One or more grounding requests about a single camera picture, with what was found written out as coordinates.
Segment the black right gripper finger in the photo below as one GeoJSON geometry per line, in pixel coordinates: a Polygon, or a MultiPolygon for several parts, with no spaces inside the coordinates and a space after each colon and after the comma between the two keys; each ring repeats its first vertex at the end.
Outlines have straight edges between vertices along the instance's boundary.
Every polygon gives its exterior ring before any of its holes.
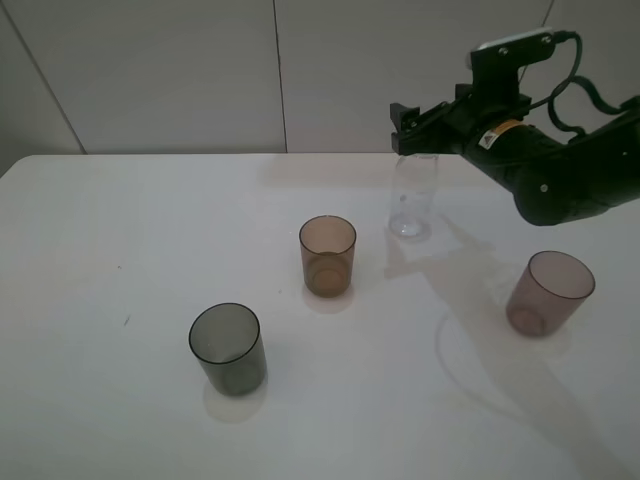
{"type": "Polygon", "coordinates": [[[408,107],[395,102],[390,104],[390,119],[397,134],[409,134],[437,123],[449,107],[448,102],[441,102],[422,112],[420,107],[408,107]]]}
{"type": "Polygon", "coordinates": [[[415,154],[458,154],[465,150],[468,108],[449,107],[440,120],[424,130],[391,134],[391,148],[400,156],[415,154]]]}

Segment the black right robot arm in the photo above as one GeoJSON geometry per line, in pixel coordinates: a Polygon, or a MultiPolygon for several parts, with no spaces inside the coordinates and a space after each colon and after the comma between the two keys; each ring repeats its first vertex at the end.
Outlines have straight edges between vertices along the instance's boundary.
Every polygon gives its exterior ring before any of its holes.
{"type": "Polygon", "coordinates": [[[459,84],[453,102],[426,112],[391,104],[392,149],[401,156],[461,156],[510,192],[535,226],[603,214],[639,197],[639,99],[612,107],[586,78],[575,82],[614,118],[567,143],[525,123],[530,97],[504,99],[459,84]]]}

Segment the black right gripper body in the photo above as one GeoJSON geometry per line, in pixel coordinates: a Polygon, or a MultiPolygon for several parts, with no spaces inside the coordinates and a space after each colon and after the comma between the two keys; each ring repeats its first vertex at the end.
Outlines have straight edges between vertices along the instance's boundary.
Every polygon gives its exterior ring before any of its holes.
{"type": "Polygon", "coordinates": [[[532,99],[517,83],[458,84],[452,104],[452,151],[475,165],[511,165],[555,149],[555,141],[525,117],[532,99]]]}

